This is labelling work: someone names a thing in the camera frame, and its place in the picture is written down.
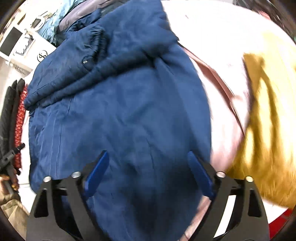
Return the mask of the olive khaki garment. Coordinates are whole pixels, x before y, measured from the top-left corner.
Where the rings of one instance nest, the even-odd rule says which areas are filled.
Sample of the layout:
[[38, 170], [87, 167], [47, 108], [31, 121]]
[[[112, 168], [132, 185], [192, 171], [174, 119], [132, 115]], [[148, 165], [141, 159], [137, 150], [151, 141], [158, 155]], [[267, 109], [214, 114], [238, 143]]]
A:
[[27, 221], [30, 213], [22, 205], [20, 196], [1, 193], [1, 209], [18, 234], [26, 239]]

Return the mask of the white appliance with screen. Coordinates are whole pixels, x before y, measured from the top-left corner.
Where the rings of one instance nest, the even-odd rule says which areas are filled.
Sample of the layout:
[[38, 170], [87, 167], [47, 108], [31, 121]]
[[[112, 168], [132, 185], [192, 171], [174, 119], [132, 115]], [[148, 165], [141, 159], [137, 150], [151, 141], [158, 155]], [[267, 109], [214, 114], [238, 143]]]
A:
[[8, 66], [32, 72], [56, 47], [31, 28], [27, 18], [20, 8], [10, 17], [1, 32], [1, 58]]

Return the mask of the grey and teal clothes pile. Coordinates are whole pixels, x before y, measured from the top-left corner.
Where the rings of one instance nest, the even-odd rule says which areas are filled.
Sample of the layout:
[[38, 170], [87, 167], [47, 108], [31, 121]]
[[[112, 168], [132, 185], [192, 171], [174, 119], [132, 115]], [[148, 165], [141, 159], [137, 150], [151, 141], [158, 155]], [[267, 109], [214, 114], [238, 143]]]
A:
[[96, 21], [107, 13], [115, 10], [126, 1], [62, 1], [61, 6], [46, 20], [38, 34], [45, 40], [58, 47], [65, 39], [68, 31], [75, 31], [78, 22], [85, 25], [84, 17], [93, 15], [92, 21]]

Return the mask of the red black patterned garment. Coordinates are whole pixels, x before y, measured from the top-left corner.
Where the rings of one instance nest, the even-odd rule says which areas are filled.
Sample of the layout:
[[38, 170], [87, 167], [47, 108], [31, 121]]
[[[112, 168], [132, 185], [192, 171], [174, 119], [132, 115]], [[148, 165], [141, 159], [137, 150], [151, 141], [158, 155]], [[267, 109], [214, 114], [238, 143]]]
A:
[[25, 84], [23, 91], [20, 95], [20, 101], [18, 105], [18, 111], [16, 113], [16, 126], [15, 126], [15, 138], [14, 138], [14, 145], [18, 147], [21, 145], [22, 140], [22, 132], [23, 132], [23, 123], [25, 120], [26, 109], [24, 106], [24, 100], [27, 97], [28, 90], [27, 85]]

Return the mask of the pink bed sheet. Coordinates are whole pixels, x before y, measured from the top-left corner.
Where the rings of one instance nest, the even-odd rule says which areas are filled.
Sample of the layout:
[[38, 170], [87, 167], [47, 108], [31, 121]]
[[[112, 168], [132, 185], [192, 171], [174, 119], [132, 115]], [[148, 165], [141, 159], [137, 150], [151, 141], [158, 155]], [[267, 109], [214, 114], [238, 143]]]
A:
[[210, 112], [210, 162], [227, 173], [244, 140], [253, 103], [244, 55], [261, 50], [265, 34], [294, 44], [275, 23], [221, 1], [163, 1], [172, 31], [205, 88]]

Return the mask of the mustard yellow garment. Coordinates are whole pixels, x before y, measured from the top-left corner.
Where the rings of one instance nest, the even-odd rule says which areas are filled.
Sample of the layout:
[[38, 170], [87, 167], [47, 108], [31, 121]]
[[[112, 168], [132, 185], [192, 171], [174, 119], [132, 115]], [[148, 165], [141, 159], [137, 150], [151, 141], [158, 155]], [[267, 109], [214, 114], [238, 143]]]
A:
[[265, 34], [261, 50], [244, 55], [253, 103], [249, 123], [227, 174], [251, 176], [260, 195], [295, 207], [295, 44]]

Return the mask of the red cloth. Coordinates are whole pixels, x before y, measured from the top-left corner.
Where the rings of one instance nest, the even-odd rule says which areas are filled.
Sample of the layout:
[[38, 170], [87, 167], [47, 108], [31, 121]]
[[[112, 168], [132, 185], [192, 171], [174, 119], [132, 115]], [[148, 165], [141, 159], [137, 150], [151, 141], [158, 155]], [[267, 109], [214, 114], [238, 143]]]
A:
[[281, 214], [278, 218], [276, 218], [269, 224], [270, 238], [275, 237], [279, 233], [279, 231], [284, 227], [284, 225], [287, 223], [288, 219], [292, 215], [292, 212], [292, 209], [287, 209], [283, 214]]

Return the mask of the navy blue jacket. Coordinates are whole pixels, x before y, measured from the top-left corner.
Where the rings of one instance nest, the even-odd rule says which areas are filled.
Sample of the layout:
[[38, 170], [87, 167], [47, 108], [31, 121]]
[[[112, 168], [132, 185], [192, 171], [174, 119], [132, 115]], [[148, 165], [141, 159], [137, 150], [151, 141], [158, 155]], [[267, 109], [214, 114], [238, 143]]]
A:
[[87, 16], [36, 68], [30, 186], [68, 177], [106, 150], [88, 201], [112, 240], [178, 240], [202, 197], [187, 155], [210, 160], [208, 99], [160, 1]]

